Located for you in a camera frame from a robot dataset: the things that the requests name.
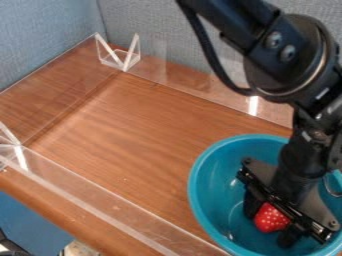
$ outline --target cable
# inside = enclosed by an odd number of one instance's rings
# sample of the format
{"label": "cable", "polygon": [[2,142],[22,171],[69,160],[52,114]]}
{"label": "cable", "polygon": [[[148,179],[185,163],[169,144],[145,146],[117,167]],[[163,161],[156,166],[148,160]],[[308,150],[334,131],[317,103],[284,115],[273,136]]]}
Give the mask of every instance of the cable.
{"label": "cable", "polygon": [[208,64],[209,64],[217,78],[233,92],[236,92],[244,96],[253,96],[255,95],[253,91],[251,89],[244,89],[244,88],[237,87],[235,85],[235,83],[232,82],[231,78],[228,77],[228,75],[221,67],[221,64],[219,62],[213,46],[211,44],[205,29],[203,27],[203,24],[201,24],[199,18],[197,18],[196,13],[185,5],[183,5],[179,1],[177,1],[177,4],[180,6],[180,9],[181,9],[187,19],[188,19],[188,22],[193,29],[193,32],[197,36],[200,47],[204,52],[204,56],[207,58]]}

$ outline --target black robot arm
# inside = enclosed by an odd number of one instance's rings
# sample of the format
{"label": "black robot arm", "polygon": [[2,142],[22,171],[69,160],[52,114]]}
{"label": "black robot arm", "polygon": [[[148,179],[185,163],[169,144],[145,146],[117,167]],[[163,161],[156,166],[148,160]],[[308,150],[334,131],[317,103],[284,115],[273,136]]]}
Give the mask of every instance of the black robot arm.
{"label": "black robot arm", "polygon": [[[236,93],[257,95],[293,107],[293,127],[279,165],[241,161],[244,212],[271,202],[292,220],[279,245],[301,235],[324,243],[339,223],[317,195],[324,174],[342,168],[342,73],[339,47],[313,18],[284,14],[261,0],[177,0],[217,77]],[[249,88],[239,88],[220,66],[200,15],[219,30],[223,41],[244,56]]]}

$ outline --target red strawberry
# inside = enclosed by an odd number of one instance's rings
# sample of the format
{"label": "red strawberry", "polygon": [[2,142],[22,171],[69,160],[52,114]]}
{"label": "red strawberry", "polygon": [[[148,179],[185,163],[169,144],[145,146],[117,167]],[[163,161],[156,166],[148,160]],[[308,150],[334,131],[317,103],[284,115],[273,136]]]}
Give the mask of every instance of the red strawberry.
{"label": "red strawberry", "polygon": [[283,230],[289,223],[289,219],[276,210],[276,208],[264,203],[253,217],[253,224],[263,233]]}

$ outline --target wooden surface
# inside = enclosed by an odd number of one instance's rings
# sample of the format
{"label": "wooden surface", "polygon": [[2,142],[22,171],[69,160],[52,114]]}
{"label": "wooden surface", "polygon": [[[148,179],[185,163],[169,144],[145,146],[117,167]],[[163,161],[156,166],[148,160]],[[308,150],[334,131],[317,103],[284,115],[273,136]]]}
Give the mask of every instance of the wooden surface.
{"label": "wooden surface", "polygon": [[[86,62],[92,47],[81,45],[42,69],[44,75],[37,72],[1,95],[2,121],[29,148],[209,241],[193,219],[185,194],[197,155],[233,135],[288,136],[289,130]],[[74,88],[81,88],[81,99]],[[0,186],[104,255],[157,255],[18,173],[1,173]]]}

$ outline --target gray fabric wall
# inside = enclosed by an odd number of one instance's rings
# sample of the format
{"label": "gray fabric wall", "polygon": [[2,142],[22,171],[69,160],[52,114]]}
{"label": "gray fabric wall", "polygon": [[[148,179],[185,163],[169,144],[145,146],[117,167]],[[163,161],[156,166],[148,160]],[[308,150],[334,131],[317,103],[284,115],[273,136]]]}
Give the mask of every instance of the gray fabric wall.
{"label": "gray fabric wall", "polygon": [[0,89],[96,31],[104,27],[94,0],[1,0]]}
{"label": "gray fabric wall", "polygon": [[[301,13],[320,19],[342,43],[340,0],[271,0],[289,13]],[[98,0],[112,43],[128,46],[132,34],[161,38],[168,44],[168,59],[208,71],[196,38],[173,0]],[[219,52],[235,58],[219,41],[215,29],[209,28]]]}

